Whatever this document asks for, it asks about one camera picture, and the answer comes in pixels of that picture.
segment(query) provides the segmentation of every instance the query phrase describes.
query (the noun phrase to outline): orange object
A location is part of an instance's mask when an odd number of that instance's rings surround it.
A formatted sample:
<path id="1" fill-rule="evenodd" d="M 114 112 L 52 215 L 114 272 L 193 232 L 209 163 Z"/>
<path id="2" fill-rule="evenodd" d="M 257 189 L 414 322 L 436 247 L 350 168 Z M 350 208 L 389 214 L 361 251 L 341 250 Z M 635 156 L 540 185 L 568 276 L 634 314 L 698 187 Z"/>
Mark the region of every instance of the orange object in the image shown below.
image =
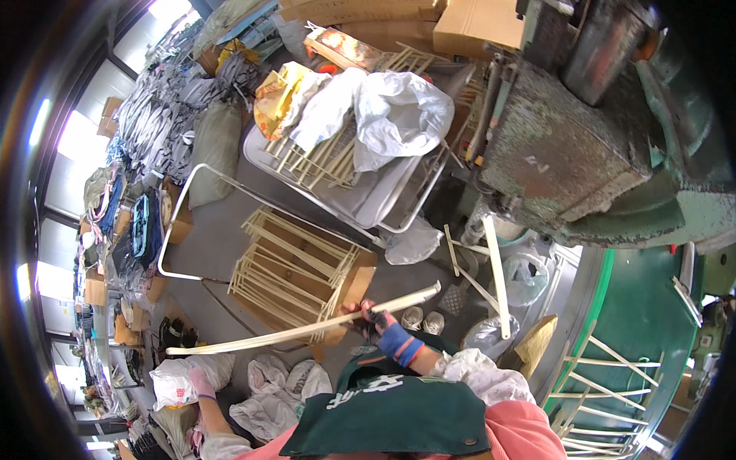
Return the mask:
<path id="1" fill-rule="evenodd" d="M 317 71 L 318 74 L 330 74 L 330 75 L 334 75 L 335 72 L 337 72 L 337 66 L 334 66 L 332 64 L 324 64 Z"/>

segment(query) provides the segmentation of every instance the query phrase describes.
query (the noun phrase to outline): blue wristband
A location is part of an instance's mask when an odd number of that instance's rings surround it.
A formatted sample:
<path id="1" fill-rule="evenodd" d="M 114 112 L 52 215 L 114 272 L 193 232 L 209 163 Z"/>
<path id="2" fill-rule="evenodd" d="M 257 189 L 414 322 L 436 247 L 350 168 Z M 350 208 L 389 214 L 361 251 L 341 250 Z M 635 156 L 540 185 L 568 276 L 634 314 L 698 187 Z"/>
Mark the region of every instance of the blue wristband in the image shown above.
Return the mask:
<path id="1" fill-rule="evenodd" d="M 424 342 L 406 332 L 397 322 L 381 334 L 378 348 L 401 367 L 407 367 L 424 346 Z"/>

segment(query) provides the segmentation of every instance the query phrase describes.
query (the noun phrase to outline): green apron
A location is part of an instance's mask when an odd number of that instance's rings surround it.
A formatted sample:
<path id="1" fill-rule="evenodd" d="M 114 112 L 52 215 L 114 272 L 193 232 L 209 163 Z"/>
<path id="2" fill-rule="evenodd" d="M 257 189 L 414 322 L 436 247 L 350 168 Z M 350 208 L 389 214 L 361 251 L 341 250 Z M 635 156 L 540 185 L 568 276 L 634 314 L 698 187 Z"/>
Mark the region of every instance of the green apron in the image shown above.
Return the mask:
<path id="1" fill-rule="evenodd" d="M 458 351 L 438 336 L 409 333 L 432 348 Z M 279 455 L 378 451 L 463 456 L 490 449 L 486 405 L 465 383 L 421 377 L 380 350 L 348 363 L 336 391 L 307 399 Z"/>

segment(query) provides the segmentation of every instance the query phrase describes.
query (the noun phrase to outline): pink shirt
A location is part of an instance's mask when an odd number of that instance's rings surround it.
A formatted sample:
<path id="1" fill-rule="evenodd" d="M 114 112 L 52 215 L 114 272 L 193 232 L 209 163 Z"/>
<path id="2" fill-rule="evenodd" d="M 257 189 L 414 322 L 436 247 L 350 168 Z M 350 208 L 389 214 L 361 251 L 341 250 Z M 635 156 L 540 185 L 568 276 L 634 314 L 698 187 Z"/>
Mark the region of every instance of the pink shirt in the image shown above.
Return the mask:
<path id="1" fill-rule="evenodd" d="M 281 448 L 294 433 L 288 429 L 267 445 L 235 457 L 235 460 L 277 460 Z M 486 434 L 494 460 L 565 460 L 565 448 L 551 430 L 547 414 L 526 401 L 503 401 L 486 408 Z M 444 460 L 449 456 L 430 455 L 430 460 Z M 385 459 L 380 452 L 332 454 L 328 460 Z"/>

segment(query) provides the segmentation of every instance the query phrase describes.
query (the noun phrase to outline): shoe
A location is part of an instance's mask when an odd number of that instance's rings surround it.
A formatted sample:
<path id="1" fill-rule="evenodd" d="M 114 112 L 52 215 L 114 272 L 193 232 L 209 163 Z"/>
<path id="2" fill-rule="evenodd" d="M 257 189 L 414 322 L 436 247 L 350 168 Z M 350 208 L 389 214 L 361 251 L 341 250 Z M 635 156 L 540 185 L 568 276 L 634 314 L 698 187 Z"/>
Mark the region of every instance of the shoe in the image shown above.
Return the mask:
<path id="1" fill-rule="evenodd" d="M 445 317 L 437 311 L 430 312 L 424 320 L 424 331 L 438 336 L 442 329 L 445 329 Z"/>
<path id="2" fill-rule="evenodd" d="M 401 315 L 401 327 L 409 330 L 419 330 L 419 325 L 422 324 L 422 318 L 424 317 L 424 311 L 421 307 L 413 306 L 407 308 L 404 314 Z"/>

